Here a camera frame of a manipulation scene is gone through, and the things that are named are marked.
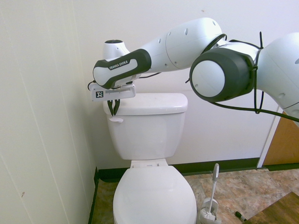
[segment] tiled floor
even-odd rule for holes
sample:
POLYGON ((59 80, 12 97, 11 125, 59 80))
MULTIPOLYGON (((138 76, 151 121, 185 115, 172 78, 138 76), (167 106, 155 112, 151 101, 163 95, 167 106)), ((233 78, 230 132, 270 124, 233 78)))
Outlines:
MULTIPOLYGON (((192 187, 197 207, 210 197, 212 174, 185 176, 192 187)), ((100 180, 92 224, 113 224, 113 196, 118 183, 100 180)), ((299 169, 267 169, 220 173, 214 198, 219 204, 222 224, 241 224, 235 212, 247 219, 273 204, 290 191, 299 195, 299 169)))

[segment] franka emika logo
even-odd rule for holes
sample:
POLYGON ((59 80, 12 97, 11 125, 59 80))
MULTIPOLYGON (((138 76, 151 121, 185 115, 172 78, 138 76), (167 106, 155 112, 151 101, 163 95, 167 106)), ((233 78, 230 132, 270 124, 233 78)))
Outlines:
POLYGON ((95 97, 96 98, 103 98, 104 97, 104 92, 103 91, 95 92, 95 97))
POLYGON ((119 68, 121 66, 124 66, 126 64, 129 64, 129 62, 130 62, 130 60, 129 61, 126 60, 126 61, 123 61, 123 62, 119 62, 115 65, 109 66, 109 70, 113 70, 113 69, 119 68))

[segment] white wall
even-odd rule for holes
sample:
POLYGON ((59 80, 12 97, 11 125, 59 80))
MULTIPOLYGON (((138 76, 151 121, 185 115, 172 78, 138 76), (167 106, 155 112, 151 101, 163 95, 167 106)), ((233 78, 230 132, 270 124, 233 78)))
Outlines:
POLYGON ((83 224, 95 161, 71 1, 0 1, 0 223, 83 224))
MULTIPOLYGON (((271 41, 299 31, 297 0, 85 0, 74 2, 78 39, 82 54, 85 83, 93 80, 92 69, 102 58, 103 42, 123 40, 130 51, 183 22, 210 17, 215 19, 228 39, 259 45, 259 31, 264 46, 271 41)), ((189 70, 162 73, 135 82, 138 92, 181 92, 188 97, 185 128, 170 164, 259 157, 273 116, 232 111, 199 99, 185 84, 189 70)), ((253 106, 253 94, 228 102, 253 106)), ((102 103, 89 101, 93 141, 99 169, 128 167, 115 152, 109 135, 102 103)), ((276 110, 276 103, 266 97, 264 108, 276 110)))

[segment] black baseboard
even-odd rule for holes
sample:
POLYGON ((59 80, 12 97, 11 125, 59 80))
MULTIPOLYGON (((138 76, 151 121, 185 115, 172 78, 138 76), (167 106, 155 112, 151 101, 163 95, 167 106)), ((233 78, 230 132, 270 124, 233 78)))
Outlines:
MULTIPOLYGON (((211 162, 194 162, 173 164, 182 175, 195 175, 200 173, 211 173, 214 169, 215 163, 220 166, 220 172, 255 169, 259 158, 239 159, 239 160, 224 160, 224 161, 211 161, 211 162)), ((122 175, 128 168, 116 169, 100 169, 98 177, 105 182, 118 182, 122 175)))
POLYGON ((299 163, 266 165, 264 167, 266 167, 269 171, 287 170, 287 169, 299 169, 299 163))
POLYGON ((98 172, 98 168, 95 168, 95 173, 94 173, 94 184, 95 184, 95 189, 94 189, 94 194, 93 194, 93 204, 92 207, 90 209, 90 214, 89 214, 89 220, 88 220, 88 224, 92 224, 92 220, 93 220, 93 211, 94 211, 94 205, 95 205, 95 200, 97 198, 97 192, 98 192, 98 185, 99 185, 99 172, 98 172))

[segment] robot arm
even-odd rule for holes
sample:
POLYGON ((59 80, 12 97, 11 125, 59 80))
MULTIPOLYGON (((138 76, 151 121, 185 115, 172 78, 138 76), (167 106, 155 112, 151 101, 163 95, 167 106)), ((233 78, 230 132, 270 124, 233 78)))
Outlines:
POLYGON ((192 89, 206 101, 216 104, 256 87, 287 114, 299 118, 299 33, 264 49, 227 42, 218 38, 222 35, 214 20, 201 18, 173 28, 133 52, 121 41, 106 42, 107 59, 96 63, 95 83, 89 85, 93 101, 134 97, 133 81, 141 73, 191 68, 192 89))
POLYGON ((202 18, 181 24, 131 53, 121 41, 108 41, 104 47, 108 59, 96 63, 94 80, 104 89, 111 89, 132 82, 141 73, 190 68, 220 34, 221 29, 214 20, 202 18))

